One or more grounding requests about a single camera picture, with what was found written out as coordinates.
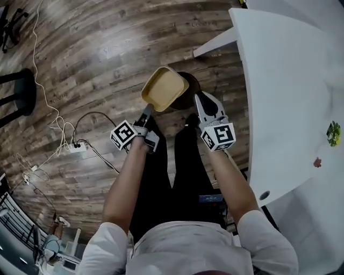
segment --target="food container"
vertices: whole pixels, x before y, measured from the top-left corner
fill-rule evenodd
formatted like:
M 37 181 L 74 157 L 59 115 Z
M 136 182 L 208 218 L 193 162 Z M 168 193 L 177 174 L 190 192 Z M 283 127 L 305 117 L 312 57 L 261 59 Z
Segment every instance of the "food container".
M 189 83 L 175 70 L 160 67 L 145 84 L 141 96 L 154 106 L 154 110 L 162 112 L 188 87 Z

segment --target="chair leg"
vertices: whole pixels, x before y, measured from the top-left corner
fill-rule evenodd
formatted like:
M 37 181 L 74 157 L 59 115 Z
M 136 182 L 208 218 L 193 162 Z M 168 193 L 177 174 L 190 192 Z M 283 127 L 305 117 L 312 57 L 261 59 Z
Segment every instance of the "chair leg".
M 11 22 L 11 25 L 14 26 L 16 23 L 18 23 L 18 21 L 21 20 L 23 16 L 25 16 L 25 13 L 22 13 L 17 19 L 15 19 L 15 17 L 13 16 L 13 22 Z
M 15 38 L 15 36 L 14 36 L 14 34 L 13 34 L 12 31 L 13 31 L 13 30 L 11 30 L 11 31 L 9 32 L 9 37 L 10 37 L 10 39 L 12 40 L 12 43 L 13 43 L 14 45 L 18 45 L 19 41 Z
M 13 17 L 11 19 L 10 25 L 13 24 L 14 20 L 16 19 L 17 13 L 19 13 L 19 12 L 22 12 L 22 9 L 17 9 L 16 10 L 15 15 L 13 15 Z
M 0 128 L 4 127 L 6 124 L 10 123 L 11 121 L 21 117 L 26 113 L 26 108 L 21 108 L 16 110 L 15 112 L 7 115 L 6 117 L 0 119 Z
M 6 43 L 7 43 L 7 39 L 9 38 L 9 35 L 7 33 L 7 31 L 5 31 L 5 37 L 4 37 L 4 41 L 3 41 L 3 44 L 2 44 L 2 52 L 5 54 L 7 53 L 7 49 L 5 49 L 6 46 Z
M 0 106 L 5 105 L 8 102 L 14 101 L 19 98 L 19 94 L 15 93 L 14 95 L 0 99 Z
M 19 71 L 17 73 L 0 76 L 0 84 L 10 82 L 13 80 L 21 79 L 27 76 L 26 71 Z

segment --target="floor outlet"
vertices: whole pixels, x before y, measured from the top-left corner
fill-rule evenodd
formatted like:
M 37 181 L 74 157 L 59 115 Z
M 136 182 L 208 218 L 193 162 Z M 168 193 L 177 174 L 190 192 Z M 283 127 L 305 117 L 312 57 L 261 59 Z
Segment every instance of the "floor outlet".
M 78 148 L 74 148 L 73 144 L 72 145 L 69 144 L 68 145 L 69 151 L 71 153 L 79 153 L 79 152 L 85 152 L 87 150 L 85 142 L 79 142 L 78 144 L 80 144 L 80 147 L 78 147 Z

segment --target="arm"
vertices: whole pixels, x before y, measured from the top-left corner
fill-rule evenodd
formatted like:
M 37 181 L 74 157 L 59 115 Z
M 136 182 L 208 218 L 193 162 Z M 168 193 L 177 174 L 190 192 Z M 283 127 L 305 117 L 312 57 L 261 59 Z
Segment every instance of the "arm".
M 111 186 L 103 209 L 103 222 L 118 225 L 128 234 L 134 213 L 148 146 L 141 137 L 135 137 L 120 174 Z
M 251 210 L 259 210 L 251 187 L 223 151 L 209 152 L 216 179 L 236 224 Z
M 77 275 L 124 274 L 129 225 L 139 193 L 148 147 L 135 137 L 104 204 L 103 224 L 85 248 Z
M 209 152 L 222 195 L 237 224 L 240 242 L 252 263 L 268 274 L 298 274 L 294 248 L 259 211 L 255 195 L 223 151 Z

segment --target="hole in table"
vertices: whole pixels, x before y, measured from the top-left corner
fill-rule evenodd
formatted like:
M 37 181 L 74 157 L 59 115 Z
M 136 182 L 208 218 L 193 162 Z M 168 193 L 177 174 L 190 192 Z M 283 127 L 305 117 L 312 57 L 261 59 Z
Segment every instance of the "hole in table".
M 259 197 L 259 200 L 265 200 L 270 195 L 270 191 L 265 191 Z

